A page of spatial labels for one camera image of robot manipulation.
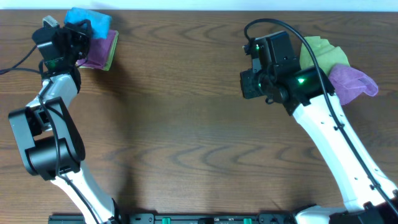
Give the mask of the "blue microfiber cloth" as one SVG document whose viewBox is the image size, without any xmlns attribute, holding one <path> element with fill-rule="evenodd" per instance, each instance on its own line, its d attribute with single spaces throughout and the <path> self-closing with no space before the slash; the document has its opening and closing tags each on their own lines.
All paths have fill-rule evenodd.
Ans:
<svg viewBox="0 0 398 224">
<path fill-rule="evenodd" d="M 93 39 L 107 38 L 112 21 L 112 17 L 109 15 L 89 9 L 73 7 L 66 13 L 64 23 L 76 24 L 85 20 L 90 21 Z"/>
</svg>

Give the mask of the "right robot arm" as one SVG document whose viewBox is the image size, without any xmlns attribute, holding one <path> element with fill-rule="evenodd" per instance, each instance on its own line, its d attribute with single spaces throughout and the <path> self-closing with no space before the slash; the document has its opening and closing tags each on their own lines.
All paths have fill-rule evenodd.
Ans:
<svg viewBox="0 0 398 224">
<path fill-rule="evenodd" d="M 321 70 L 241 72 L 243 97 L 280 103 L 307 132 L 338 184 L 344 206 L 318 205 L 294 214 L 296 223 L 397 223 L 397 186 L 373 161 L 351 127 Z"/>
</svg>

